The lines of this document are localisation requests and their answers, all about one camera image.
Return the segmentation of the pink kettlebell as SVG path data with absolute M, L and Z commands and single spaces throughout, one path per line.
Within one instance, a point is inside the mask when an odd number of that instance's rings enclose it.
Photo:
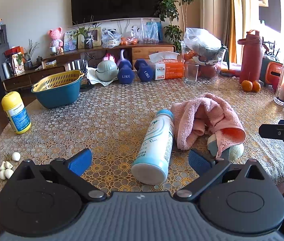
M 117 64 L 117 66 L 119 66 L 122 61 L 127 60 L 127 59 L 124 57 L 124 52 L 125 52 L 124 49 L 122 49 L 122 50 L 120 51 L 120 57 L 119 57 L 119 59 L 118 59 L 117 61 L 115 60 L 115 57 L 114 57 L 112 54 L 110 54 L 110 53 L 106 53 L 106 54 L 104 55 L 104 57 L 103 57 L 103 60 L 111 60 L 111 61 L 114 61 L 114 62 Z

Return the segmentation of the blue dumbbell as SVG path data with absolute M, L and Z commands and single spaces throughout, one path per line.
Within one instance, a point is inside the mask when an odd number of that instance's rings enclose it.
M 117 79 L 120 84 L 131 84 L 135 78 L 132 65 L 128 60 L 122 60 L 118 64 Z
M 145 59 L 137 59 L 134 64 L 137 75 L 142 82 L 149 82 L 153 79 L 153 68 L 145 61 Z

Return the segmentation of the right tangerine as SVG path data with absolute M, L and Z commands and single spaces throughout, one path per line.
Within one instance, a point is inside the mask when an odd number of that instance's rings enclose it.
M 258 81 L 252 82 L 252 92 L 258 93 L 261 89 L 261 85 Z

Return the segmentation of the teal basin yellow strainer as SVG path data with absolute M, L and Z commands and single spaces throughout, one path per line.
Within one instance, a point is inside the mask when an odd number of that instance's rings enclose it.
M 68 105 L 79 97 L 83 76 L 84 73 L 80 70 L 53 74 L 35 83 L 31 92 L 45 108 L 51 109 Z

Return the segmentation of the orange white tissue box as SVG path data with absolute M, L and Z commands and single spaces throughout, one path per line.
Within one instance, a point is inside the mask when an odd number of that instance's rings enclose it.
M 178 57 L 179 53 L 169 51 L 150 54 L 150 66 L 154 70 L 153 79 L 159 81 L 183 78 L 184 64 Z

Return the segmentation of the pink fluffy towel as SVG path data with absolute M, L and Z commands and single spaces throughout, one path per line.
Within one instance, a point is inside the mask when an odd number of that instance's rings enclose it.
M 198 137 L 215 135 L 216 157 L 234 145 L 242 144 L 246 132 L 233 108 L 224 99 L 205 93 L 182 103 L 174 103 L 170 109 L 174 116 L 174 138 L 177 148 L 191 149 Z

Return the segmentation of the white blue-capped bottle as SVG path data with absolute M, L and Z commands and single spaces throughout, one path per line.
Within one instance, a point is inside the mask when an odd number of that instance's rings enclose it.
M 173 113 L 158 111 L 145 134 L 131 173 L 143 184 L 158 185 L 166 181 L 173 145 Z

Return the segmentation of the left tangerine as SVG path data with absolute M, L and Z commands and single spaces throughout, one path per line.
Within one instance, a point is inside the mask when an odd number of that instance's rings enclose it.
M 251 81 L 248 80 L 244 80 L 241 83 L 241 87 L 243 89 L 243 91 L 245 92 L 251 92 L 253 89 L 253 83 Z

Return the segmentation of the garlic clove cluster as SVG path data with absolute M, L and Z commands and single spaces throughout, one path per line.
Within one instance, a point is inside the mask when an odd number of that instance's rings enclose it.
M 8 161 L 3 161 L 0 166 L 0 179 L 6 180 L 10 179 L 13 175 L 13 165 Z

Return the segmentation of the orange stool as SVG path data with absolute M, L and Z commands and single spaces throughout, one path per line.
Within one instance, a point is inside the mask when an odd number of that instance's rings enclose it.
M 259 80 L 263 82 L 263 85 L 271 85 L 273 90 L 276 91 L 281 76 L 283 65 L 277 61 L 263 58 L 262 68 L 260 72 Z

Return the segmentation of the pink bear figurine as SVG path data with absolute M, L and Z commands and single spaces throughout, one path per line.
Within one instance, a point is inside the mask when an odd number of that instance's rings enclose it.
M 54 54 L 63 53 L 63 41 L 61 39 L 63 34 L 63 29 L 58 27 L 56 29 L 50 29 L 48 35 L 51 38 L 50 48 L 51 52 Z

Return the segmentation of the garlic clove upper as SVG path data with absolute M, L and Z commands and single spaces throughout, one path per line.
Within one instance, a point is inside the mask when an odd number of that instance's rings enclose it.
M 15 162 L 18 162 L 21 159 L 21 154 L 19 152 L 14 152 L 11 155 L 11 159 Z

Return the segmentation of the patterned lace tablecloth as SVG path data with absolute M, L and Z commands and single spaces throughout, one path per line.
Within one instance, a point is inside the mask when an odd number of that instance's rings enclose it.
M 130 168 L 156 112 L 204 93 L 227 101 L 245 129 L 244 154 L 236 162 L 257 159 L 276 184 L 283 183 L 284 142 L 263 139 L 258 129 L 261 124 L 276 124 L 284 119 L 284 108 L 275 104 L 272 90 L 262 88 L 258 93 L 247 93 L 238 80 L 227 77 L 198 80 L 194 84 L 175 79 L 96 85 L 80 93 L 75 103 L 54 109 L 47 109 L 35 100 L 27 105 L 30 130 L 17 135 L 7 126 L 1 133 L 0 166 L 14 152 L 36 164 L 48 164 L 57 157 L 70 158 L 88 148 L 92 150 L 93 161 L 83 178 L 104 192 L 175 192 L 197 177 L 188 164 L 187 152 L 172 149 L 169 175 L 160 185 L 138 182 Z M 5 181 L 0 179 L 0 191 L 4 185 Z

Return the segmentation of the plastic-wrapped fruit bowl stack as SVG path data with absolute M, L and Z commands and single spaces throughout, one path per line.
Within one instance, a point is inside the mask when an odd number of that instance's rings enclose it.
M 202 28 L 187 28 L 181 41 L 182 62 L 193 59 L 199 65 L 197 78 L 214 79 L 221 71 L 226 46 Z

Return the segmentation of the tennis ball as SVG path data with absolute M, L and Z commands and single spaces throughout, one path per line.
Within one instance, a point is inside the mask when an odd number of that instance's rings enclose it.
M 208 138 L 207 149 L 213 157 L 217 156 L 217 151 L 218 151 L 217 139 L 214 134 Z M 236 159 L 240 158 L 243 155 L 243 152 L 244 152 L 243 144 L 234 145 L 224 150 L 221 154 L 221 157 L 229 161 L 235 161 Z

